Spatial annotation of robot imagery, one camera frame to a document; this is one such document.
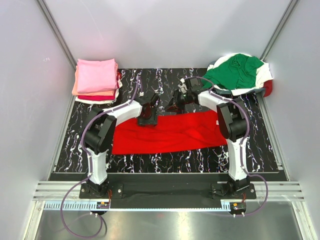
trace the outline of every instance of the wire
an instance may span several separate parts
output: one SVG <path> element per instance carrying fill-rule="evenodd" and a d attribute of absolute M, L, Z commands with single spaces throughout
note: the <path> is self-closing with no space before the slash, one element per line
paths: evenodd
<path fill-rule="evenodd" d="M 254 178 L 254 177 L 260 178 L 260 179 L 264 182 L 264 184 L 265 184 L 265 198 L 264 198 L 264 201 L 263 201 L 262 205 L 261 205 L 260 207 L 258 207 L 256 210 L 254 210 L 253 212 L 250 212 L 250 213 L 247 213 L 247 214 L 246 214 L 247 216 L 251 216 L 251 215 L 259 212 L 260 210 L 262 210 L 262 209 L 265 207 L 266 202 L 267 202 L 267 199 L 268 199 L 268 195 L 269 195 L 269 188 L 268 188 L 268 183 L 267 183 L 266 179 L 265 179 L 263 176 L 261 176 L 261 175 L 259 175 L 259 174 L 250 174 L 250 173 L 246 170 L 246 167 L 244 166 L 244 160 L 243 160 L 243 143 L 244 143 L 245 139 L 247 138 L 247 136 L 249 135 L 249 131 L 250 131 L 249 117 L 248 117 L 246 111 L 245 111 L 238 103 L 234 102 L 233 100 L 230 100 L 230 99 L 228 99 L 228 98 L 225 98 L 225 97 L 223 97 L 223 96 L 220 96 L 220 95 L 218 95 L 218 94 L 213 93 L 213 92 L 212 92 L 212 89 L 215 87 L 215 85 L 214 85 L 213 82 L 211 82 L 210 80 L 206 79 L 205 77 L 201 77 L 201 76 L 190 76 L 190 77 L 185 78 L 185 80 L 186 80 L 186 79 L 191 79 L 191 78 L 203 79 L 203 80 L 211 83 L 211 84 L 212 84 L 212 87 L 209 89 L 210 95 L 212 95 L 212 96 L 214 96 L 214 97 L 216 97 L 216 98 L 218 98 L 218 99 L 220 99 L 220 100 L 223 100 L 223 101 L 226 101 L 226 102 L 229 102 L 229 103 L 235 105 L 235 106 L 242 112 L 242 114 L 244 115 L 244 118 L 245 118 L 245 121 L 246 121 L 246 131 L 245 131 L 245 135 L 243 136 L 243 138 L 242 138 L 241 141 L 240 141 L 240 162 L 241 162 L 241 168 L 242 168 L 242 170 L 245 172 L 245 174 L 246 174 L 247 176 L 249 176 L 249 177 L 251 177 L 251 178 Z"/>
<path fill-rule="evenodd" d="M 96 217 L 99 217 L 100 223 L 101 223 L 99 230 L 98 230 L 94 235 L 91 235 L 91 236 L 82 236 L 82 235 L 76 234 L 75 232 L 71 231 L 70 228 L 68 227 L 68 225 L 66 224 L 65 219 L 64 219 L 63 206 L 64 206 L 64 202 L 65 202 L 67 196 L 69 195 L 69 193 L 70 193 L 76 186 L 81 185 L 82 183 L 84 183 L 84 182 L 86 182 L 87 180 L 89 180 L 90 177 L 91 177 L 92 174 L 93 174 L 93 172 L 92 172 L 92 170 L 93 170 L 92 154 L 91 154 L 91 153 L 88 151 L 88 149 L 86 148 L 86 145 L 85 145 L 85 135 L 86 135 L 88 129 L 89 129 L 89 128 L 91 127 L 91 125 L 94 123 L 94 121 L 97 120 L 98 118 L 100 118 L 101 116 L 103 116 L 103 115 L 105 115 L 105 114 L 108 114 L 108 113 L 110 113 L 110 112 L 113 112 L 113 111 L 115 111 L 115 110 L 119 110 L 119 109 L 121 109 L 121 108 L 124 108 L 124 107 L 126 107 L 126 106 L 129 106 L 129 105 L 133 102 L 133 100 L 135 99 L 135 96 L 136 96 L 136 94 L 137 94 L 138 85 L 139 85 L 138 82 L 139 82 L 140 85 L 142 86 L 142 81 L 141 81 L 141 77 L 140 77 L 140 76 L 137 76 L 137 77 L 136 77 L 135 89 L 134 89 L 133 95 L 132 95 L 129 103 L 127 103 L 127 104 L 122 104 L 122 105 L 120 105 L 120 106 L 118 106 L 118 107 L 115 107 L 115 108 L 113 108 L 113 109 L 111 109 L 111 110 L 107 110 L 107 111 L 104 111 L 104 112 L 99 113 L 97 116 L 95 116 L 93 119 L 91 119 L 91 121 L 87 124 L 87 126 L 85 126 L 85 128 L 84 128 L 84 130 L 83 130 L 80 144 L 81 144 L 82 149 L 87 153 L 87 155 L 88 155 L 88 157 L 89 157 L 88 177 L 85 178 L 85 179 L 83 179 L 83 180 L 81 180 L 81 181 L 78 182 L 77 184 L 75 184 L 73 187 L 71 187 L 71 188 L 66 192 L 66 194 L 64 195 L 64 197 L 63 197 L 63 199 L 62 199 L 62 201 L 61 201 L 61 206 L 60 206 L 60 217 L 61 217 L 61 221 L 62 221 L 62 224 L 63 224 L 64 228 L 65 228 L 70 234 L 72 234 L 72 235 L 74 235 L 74 236 L 76 236 L 76 237 L 78 237 L 78 238 L 81 238 L 81 239 L 93 239 L 93 238 L 95 238 L 95 237 L 101 232 L 102 227 L 103 227 L 103 223 L 104 223 L 104 221 L 105 221 L 105 220 L 102 218 L 102 216 L 100 216 L 100 215 L 98 215 L 98 214 L 96 213 L 95 216 L 96 216 Z M 110 194 L 109 194 L 109 200 L 111 199 L 111 197 L 112 197 L 112 191 L 111 191 Z"/>

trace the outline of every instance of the black marble table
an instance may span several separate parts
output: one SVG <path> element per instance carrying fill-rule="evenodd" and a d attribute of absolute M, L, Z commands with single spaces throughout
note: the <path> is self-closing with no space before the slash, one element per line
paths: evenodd
<path fill-rule="evenodd" d="M 140 75 L 144 92 L 155 91 L 160 96 L 158 114 L 174 115 L 165 112 L 181 78 L 203 76 L 206 68 L 165 68 L 165 69 L 120 69 L 123 87 L 115 103 L 100 105 L 113 107 L 127 101 L 133 94 L 136 77 Z M 246 146 L 247 168 L 251 172 L 278 172 L 278 166 L 268 137 L 257 98 L 245 94 L 241 98 L 249 112 L 251 129 Z M 75 102 L 64 137 L 55 172 L 85 173 L 88 171 L 86 153 L 80 146 L 80 131 L 92 105 Z M 186 106 L 188 113 L 208 111 L 196 104 Z M 109 155 L 109 173 L 223 173 L 228 171 L 228 147 L 208 147 L 187 151 L 157 154 Z"/>

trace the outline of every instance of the pile of clothes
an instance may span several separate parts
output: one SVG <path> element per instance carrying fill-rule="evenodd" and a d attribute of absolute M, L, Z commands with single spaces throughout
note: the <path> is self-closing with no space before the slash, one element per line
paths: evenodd
<path fill-rule="evenodd" d="M 218 90 L 230 90 L 234 96 L 257 92 L 264 89 L 264 96 L 272 91 L 273 77 L 269 64 L 255 56 L 244 53 L 232 53 L 220 57 L 210 64 L 204 78 L 214 83 Z M 211 88 L 212 84 L 202 81 L 203 88 Z"/>
<path fill-rule="evenodd" d="M 110 104 L 116 101 L 122 87 L 115 59 L 86 61 L 78 59 L 72 95 L 84 104 Z"/>

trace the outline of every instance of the white wall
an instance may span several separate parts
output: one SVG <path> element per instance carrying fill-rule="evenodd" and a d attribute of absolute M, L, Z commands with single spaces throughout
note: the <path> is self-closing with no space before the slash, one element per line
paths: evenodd
<path fill-rule="evenodd" d="M 260 57 L 289 0 L 46 0 L 76 59 L 121 68 L 207 67 Z"/>
<path fill-rule="evenodd" d="M 275 78 L 266 98 L 285 162 L 320 236 L 320 1 L 297 5 L 267 61 Z"/>
<path fill-rule="evenodd" d="M 0 33 L 0 238 L 17 240 L 49 172 L 74 71 L 36 1 L 1 0 Z"/>

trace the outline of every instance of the green cloth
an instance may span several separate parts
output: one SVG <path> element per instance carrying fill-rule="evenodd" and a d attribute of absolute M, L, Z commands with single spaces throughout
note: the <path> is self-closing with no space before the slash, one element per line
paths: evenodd
<path fill-rule="evenodd" d="M 210 80 L 222 89 L 250 89 L 256 86 L 257 69 L 264 63 L 255 56 L 236 54 L 216 68 L 209 69 L 204 78 Z M 203 88 L 212 86 L 202 80 Z"/>

